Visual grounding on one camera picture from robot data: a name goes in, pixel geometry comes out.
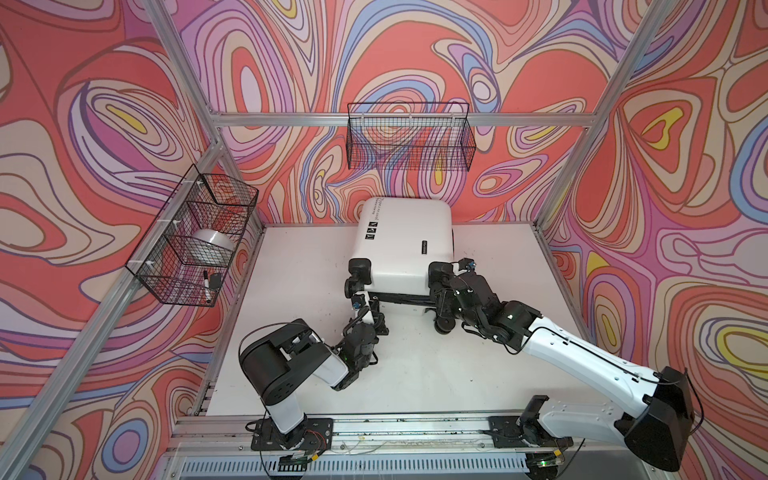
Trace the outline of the black white suitcase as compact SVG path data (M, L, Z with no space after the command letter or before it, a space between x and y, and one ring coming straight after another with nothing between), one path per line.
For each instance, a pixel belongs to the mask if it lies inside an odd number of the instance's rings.
M381 305L405 305L435 312L440 334L456 325L440 311L433 285L453 267L454 236L450 206L433 199L374 197L363 203L355 234L345 296L363 323L386 335Z

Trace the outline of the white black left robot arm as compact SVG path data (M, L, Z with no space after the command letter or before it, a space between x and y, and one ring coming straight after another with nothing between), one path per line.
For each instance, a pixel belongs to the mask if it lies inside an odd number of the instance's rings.
M238 365L282 436L305 429L306 413L296 391L306 380L316 377L341 391L378 363L375 347L389 333L379 300L356 295L352 307L354 315L335 345L299 318L273 323L271 333L238 346Z

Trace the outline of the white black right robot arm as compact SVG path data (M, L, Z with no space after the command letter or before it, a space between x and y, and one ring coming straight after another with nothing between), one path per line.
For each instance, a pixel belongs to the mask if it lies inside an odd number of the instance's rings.
M694 429L688 375L660 371L614 356L518 300L502 301L474 271L445 274L430 284L439 314L510 355L543 360L605 397L601 404L567 405L541 394L517 424L526 442L580 437L625 446L644 463L667 472L682 466Z

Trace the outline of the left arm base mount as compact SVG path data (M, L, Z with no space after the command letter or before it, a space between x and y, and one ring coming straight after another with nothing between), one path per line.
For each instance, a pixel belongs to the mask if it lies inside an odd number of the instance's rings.
M271 418L248 422L252 434L251 449L257 452L324 452L332 446L334 420L326 417L305 418L288 433L281 433Z

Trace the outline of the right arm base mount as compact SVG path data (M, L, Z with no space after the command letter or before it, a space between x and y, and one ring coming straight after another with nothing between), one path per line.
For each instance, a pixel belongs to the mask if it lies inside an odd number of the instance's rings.
M568 449L574 445L571 437L553 437L537 420L523 421L519 416L490 416L488 435L495 448Z

